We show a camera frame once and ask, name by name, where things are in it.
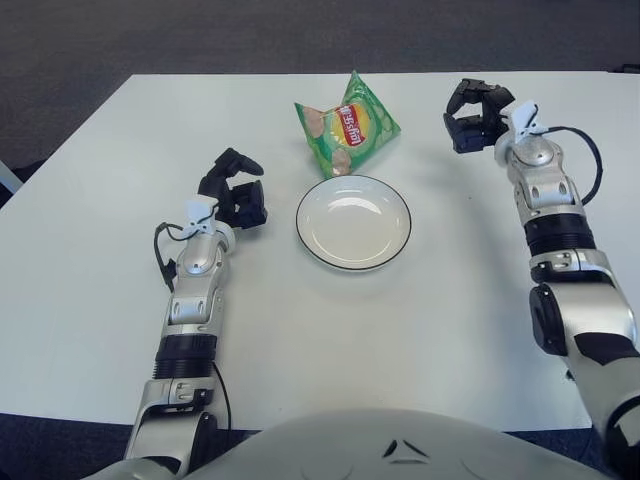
dark floor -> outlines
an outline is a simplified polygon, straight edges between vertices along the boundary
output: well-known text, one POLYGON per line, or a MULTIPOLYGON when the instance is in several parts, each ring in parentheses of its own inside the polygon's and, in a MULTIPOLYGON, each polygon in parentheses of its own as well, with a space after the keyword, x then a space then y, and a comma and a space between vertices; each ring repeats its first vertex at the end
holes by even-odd
MULTIPOLYGON (((0 0, 0 159, 11 168, 46 160, 133 73, 639 62, 638 0, 0 0)), ((80 478, 121 458, 129 430, 0 415, 0 470, 13 480, 80 478)), ((602 468, 588 431, 516 435, 602 468)))

lay's potato chips bag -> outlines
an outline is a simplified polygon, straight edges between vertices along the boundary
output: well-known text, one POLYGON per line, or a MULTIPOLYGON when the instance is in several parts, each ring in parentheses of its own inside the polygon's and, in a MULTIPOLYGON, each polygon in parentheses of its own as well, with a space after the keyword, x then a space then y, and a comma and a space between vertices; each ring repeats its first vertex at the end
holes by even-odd
POLYGON ((400 133, 398 124, 355 71, 339 107, 321 112, 295 105, 307 143, 326 178, 351 173, 400 133))

lay's logo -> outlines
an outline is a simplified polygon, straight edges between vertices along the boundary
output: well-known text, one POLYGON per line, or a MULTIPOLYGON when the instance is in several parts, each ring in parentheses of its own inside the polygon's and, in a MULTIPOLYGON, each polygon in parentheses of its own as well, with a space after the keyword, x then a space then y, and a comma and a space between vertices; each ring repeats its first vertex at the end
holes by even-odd
POLYGON ((358 122, 358 114, 356 112, 355 105, 345 105, 344 107, 336 108, 336 112, 340 117, 342 123, 342 130, 344 132, 344 139, 350 147, 360 145, 366 140, 364 133, 360 129, 360 123, 358 122))

black cable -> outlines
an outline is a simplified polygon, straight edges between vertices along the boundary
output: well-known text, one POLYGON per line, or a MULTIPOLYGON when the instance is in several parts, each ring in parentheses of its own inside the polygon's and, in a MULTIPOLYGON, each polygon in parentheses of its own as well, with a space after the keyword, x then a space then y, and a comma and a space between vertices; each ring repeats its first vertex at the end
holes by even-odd
POLYGON ((602 183, 602 174, 604 172, 604 170, 602 168, 602 156, 600 155, 600 150, 598 150, 598 146, 596 145, 596 142, 594 142, 593 139, 589 135, 586 134, 586 132, 583 132, 582 130, 580 130, 578 128, 573 128, 573 127, 551 127, 546 132, 536 133, 534 135, 546 135, 547 133, 560 132, 562 130, 566 130, 568 132, 575 133, 580 138, 582 138, 587 143, 587 145, 589 146, 589 149, 591 150, 591 153, 593 153, 593 157, 596 160, 596 178, 593 181, 593 186, 591 187, 591 190, 582 199, 582 205, 586 205, 587 203, 589 203, 591 200, 594 199, 594 197, 598 193, 598 190, 600 190, 600 184, 602 183))
MULTIPOLYGON (((197 223, 202 223, 205 220, 209 220, 211 217, 213 217, 214 213, 215 213, 215 207, 211 209, 211 213, 209 213, 209 215, 207 215, 206 217, 202 217, 200 220, 198 220, 197 223)), ((162 275, 162 279, 164 280, 165 285, 167 286, 167 288, 169 288, 169 291, 171 293, 173 293, 173 277, 175 276, 175 271, 174 271, 175 262, 173 262, 173 260, 169 260, 169 263, 165 265, 164 260, 162 260, 162 254, 160 253, 160 247, 158 247, 158 238, 160 237, 160 234, 164 230, 167 231, 167 235, 169 235, 169 238, 171 238, 171 240, 173 240, 174 242, 184 242, 186 240, 189 240, 190 238, 195 237, 198 233, 200 233, 199 230, 195 230, 192 234, 186 237, 178 238, 178 237, 174 237, 173 234, 171 233, 172 228, 175 228, 176 230, 180 230, 180 231, 183 230, 183 228, 180 225, 176 225, 175 223, 162 222, 160 225, 156 227, 156 231, 153 236, 153 252, 156 256, 156 261, 158 262, 158 267, 160 268, 160 274, 162 275)))
POLYGON ((538 104, 534 103, 533 104, 534 107, 536 107, 535 112, 533 112, 531 114, 531 116, 529 117, 529 121, 527 122, 527 124, 525 125, 525 128, 529 128, 531 126, 531 123, 533 122, 533 119, 536 118, 536 115, 538 115, 538 104))
POLYGON ((160 268, 162 279, 164 280, 167 288, 169 288, 169 291, 173 293, 173 274, 170 270, 171 263, 167 265, 164 264, 164 260, 162 260, 162 255, 160 254, 160 248, 158 247, 158 237, 160 237, 160 234, 166 228, 167 226, 164 222, 156 227, 156 232, 153 236, 153 252, 156 255, 156 261, 158 262, 158 268, 160 268))
POLYGON ((222 374, 218 369, 218 365, 216 365, 215 361, 212 363, 213 363, 213 369, 215 370, 216 375, 218 376, 218 380, 220 380, 220 386, 222 387, 222 393, 224 394, 224 403, 227 406, 227 438, 225 440, 225 450, 228 450, 230 445, 230 439, 231 439, 231 402, 229 401, 229 394, 227 393, 227 387, 224 384, 224 380, 222 379, 222 374))

gray carpet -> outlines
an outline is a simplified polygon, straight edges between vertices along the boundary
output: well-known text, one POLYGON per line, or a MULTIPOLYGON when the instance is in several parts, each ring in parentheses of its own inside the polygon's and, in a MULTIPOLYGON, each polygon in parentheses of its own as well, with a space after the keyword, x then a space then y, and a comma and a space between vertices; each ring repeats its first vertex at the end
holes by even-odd
POLYGON ((608 70, 638 0, 0 0, 0 159, 46 159, 132 73, 608 70))

